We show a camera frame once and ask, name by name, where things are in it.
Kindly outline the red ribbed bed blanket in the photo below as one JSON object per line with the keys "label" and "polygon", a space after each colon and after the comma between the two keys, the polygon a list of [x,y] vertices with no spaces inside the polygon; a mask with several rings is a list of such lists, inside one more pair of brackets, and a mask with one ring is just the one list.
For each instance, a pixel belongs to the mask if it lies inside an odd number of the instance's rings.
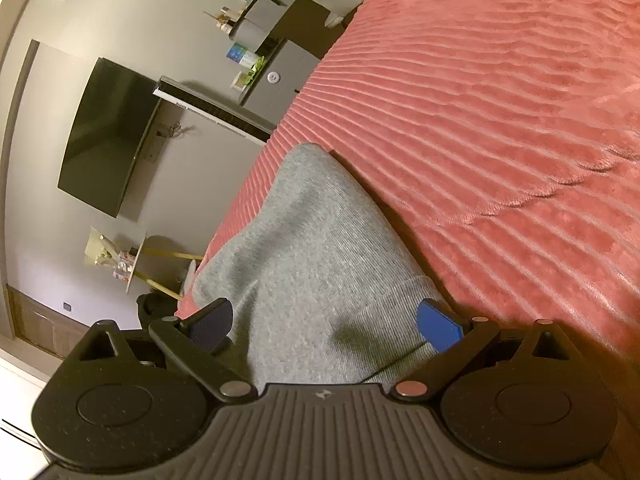
{"label": "red ribbed bed blanket", "polygon": [[557,318],[609,380],[639,374],[639,0],[366,0],[209,244],[314,142],[446,292]]}

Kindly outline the grey bedside cabinet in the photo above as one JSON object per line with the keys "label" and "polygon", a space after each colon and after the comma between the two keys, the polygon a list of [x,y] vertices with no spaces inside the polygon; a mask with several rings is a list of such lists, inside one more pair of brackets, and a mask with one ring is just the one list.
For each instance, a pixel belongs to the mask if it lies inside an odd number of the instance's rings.
{"label": "grey bedside cabinet", "polygon": [[240,97],[240,104],[277,125],[320,60],[292,41],[281,42]]}

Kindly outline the black wall television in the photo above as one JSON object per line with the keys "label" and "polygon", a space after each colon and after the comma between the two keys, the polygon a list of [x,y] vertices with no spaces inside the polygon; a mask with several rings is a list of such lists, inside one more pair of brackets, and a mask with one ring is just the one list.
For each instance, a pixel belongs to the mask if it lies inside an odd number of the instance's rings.
{"label": "black wall television", "polygon": [[98,58],[68,136],[58,188],[117,217],[160,105],[156,81]]}

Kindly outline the grey knit pants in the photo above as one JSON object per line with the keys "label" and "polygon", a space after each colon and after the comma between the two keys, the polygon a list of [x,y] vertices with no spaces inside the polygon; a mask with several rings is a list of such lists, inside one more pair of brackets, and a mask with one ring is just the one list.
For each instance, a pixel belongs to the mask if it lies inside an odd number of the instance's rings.
{"label": "grey knit pants", "polygon": [[219,361],[270,382],[389,387],[433,359],[421,301],[438,290],[380,208],[316,144],[286,154],[257,216],[198,274],[198,306],[233,308]]}

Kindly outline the wrapped flower bouquet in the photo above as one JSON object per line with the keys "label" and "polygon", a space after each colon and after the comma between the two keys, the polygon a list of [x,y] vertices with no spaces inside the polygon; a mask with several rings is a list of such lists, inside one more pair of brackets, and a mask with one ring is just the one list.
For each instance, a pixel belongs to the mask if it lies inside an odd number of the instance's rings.
{"label": "wrapped flower bouquet", "polygon": [[90,228],[89,237],[84,251],[84,263],[88,266],[103,266],[104,268],[116,268],[119,263],[122,250],[108,237]]}

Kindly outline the blue white tissue box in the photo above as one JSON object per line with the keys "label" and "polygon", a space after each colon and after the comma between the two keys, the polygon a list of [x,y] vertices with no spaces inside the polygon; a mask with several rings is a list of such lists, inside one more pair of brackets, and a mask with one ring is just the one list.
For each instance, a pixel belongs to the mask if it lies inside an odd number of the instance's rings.
{"label": "blue white tissue box", "polygon": [[246,47],[243,47],[242,44],[237,44],[236,42],[232,44],[228,50],[226,58],[248,70],[251,70],[262,59],[255,52],[248,50]]}

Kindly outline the grey vanity desk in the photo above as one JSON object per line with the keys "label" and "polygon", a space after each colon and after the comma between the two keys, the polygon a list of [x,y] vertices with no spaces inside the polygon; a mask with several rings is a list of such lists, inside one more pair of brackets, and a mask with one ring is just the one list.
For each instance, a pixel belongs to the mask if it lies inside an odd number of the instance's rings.
{"label": "grey vanity desk", "polygon": [[296,0],[252,0],[233,25],[228,37],[256,52]]}

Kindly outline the yellow legged side table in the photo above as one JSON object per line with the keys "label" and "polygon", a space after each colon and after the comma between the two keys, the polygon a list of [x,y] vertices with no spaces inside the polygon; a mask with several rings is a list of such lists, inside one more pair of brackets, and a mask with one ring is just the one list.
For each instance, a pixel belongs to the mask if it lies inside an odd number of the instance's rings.
{"label": "yellow legged side table", "polygon": [[176,301],[184,297],[190,270],[195,271],[204,259],[170,237],[148,233],[130,246],[127,255],[132,257],[132,263],[127,272],[126,295],[144,285],[150,292],[160,292]]}

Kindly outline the black bag on floor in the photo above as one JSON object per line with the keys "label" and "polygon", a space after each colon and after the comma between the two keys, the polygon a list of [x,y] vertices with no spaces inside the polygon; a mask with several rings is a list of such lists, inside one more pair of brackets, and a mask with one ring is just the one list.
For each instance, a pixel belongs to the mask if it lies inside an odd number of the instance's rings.
{"label": "black bag on floor", "polygon": [[142,330],[146,330],[155,320],[174,316],[178,301],[163,292],[149,292],[137,298],[138,320]]}

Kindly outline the wooden door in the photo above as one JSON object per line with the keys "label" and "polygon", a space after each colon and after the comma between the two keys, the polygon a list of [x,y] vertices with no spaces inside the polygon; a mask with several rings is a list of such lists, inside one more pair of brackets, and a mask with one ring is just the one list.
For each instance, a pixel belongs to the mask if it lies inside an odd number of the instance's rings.
{"label": "wooden door", "polygon": [[19,290],[6,288],[15,335],[28,344],[64,360],[89,327],[40,304]]}

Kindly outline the white tower fan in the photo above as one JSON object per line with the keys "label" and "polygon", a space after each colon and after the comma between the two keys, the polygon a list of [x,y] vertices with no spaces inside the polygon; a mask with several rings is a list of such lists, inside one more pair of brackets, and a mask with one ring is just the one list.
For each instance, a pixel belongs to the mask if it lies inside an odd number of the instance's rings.
{"label": "white tower fan", "polygon": [[165,76],[157,81],[153,93],[163,101],[198,114],[217,126],[258,144],[264,145],[271,136],[268,128],[258,125],[254,120],[249,120],[227,105]]}

